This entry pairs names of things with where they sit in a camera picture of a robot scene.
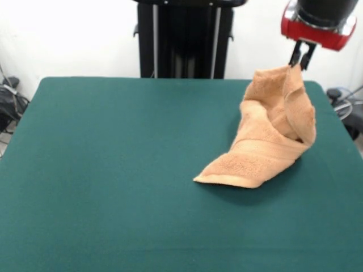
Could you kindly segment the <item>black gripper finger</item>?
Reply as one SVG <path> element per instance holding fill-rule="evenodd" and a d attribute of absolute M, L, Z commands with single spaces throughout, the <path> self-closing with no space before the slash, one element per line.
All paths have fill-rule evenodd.
<path fill-rule="evenodd" d="M 299 60 L 301 57 L 301 44 L 302 41 L 296 41 L 295 47 L 292 52 L 292 56 L 289 61 L 289 66 L 294 67 L 295 65 L 301 66 Z"/>
<path fill-rule="evenodd" d="M 310 60 L 313 56 L 314 50 L 316 48 L 316 44 L 308 44 L 308 51 L 302 56 L 300 61 L 300 67 L 302 70 L 307 70 Z"/>

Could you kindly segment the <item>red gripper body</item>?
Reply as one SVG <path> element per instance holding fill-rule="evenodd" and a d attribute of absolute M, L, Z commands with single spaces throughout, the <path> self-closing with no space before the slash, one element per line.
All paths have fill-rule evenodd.
<path fill-rule="evenodd" d="M 357 1 L 289 1 L 281 19 L 281 34 L 295 41 L 340 51 L 353 35 Z"/>

